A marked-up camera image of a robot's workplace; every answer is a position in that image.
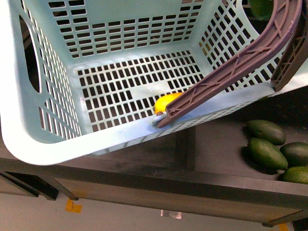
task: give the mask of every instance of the lemon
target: lemon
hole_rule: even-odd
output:
[[[165,112],[166,111],[166,106],[174,101],[177,97],[179,97],[180,95],[182,94],[182,92],[180,93],[173,93],[173,94],[168,94],[168,95],[165,95],[165,96],[162,96],[160,97],[155,105],[154,105],[154,113],[157,114],[159,112]]]

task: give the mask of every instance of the floor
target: floor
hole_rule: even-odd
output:
[[[65,210],[67,197],[56,201],[0,193],[0,231],[294,231],[292,224],[263,227],[260,223],[182,214],[162,217],[161,211],[79,199],[80,213]]]

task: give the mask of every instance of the green avocado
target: green avocado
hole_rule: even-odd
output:
[[[293,183],[308,184],[308,167],[298,166],[288,168],[283,173],[282,180]]]
[[[273,0],[249,0],[248,2],[254,17],[260,20],[270,19],[274,8]]]
[[[278,170],[287,169],[288,162],[279,149],[271,142],[251,138],[248,142],[248,150],[254,161],[264,167]]]
[[[267,140],[274,145],[283,145],[286,135],[281,127],[267,120],[250,120],[247,123],[249,132],[257,138]]]
[[[308,144],[303,142],[293,142],[285,144],[280,148],[280,152],[287,159],[289,166],[308,165]]]

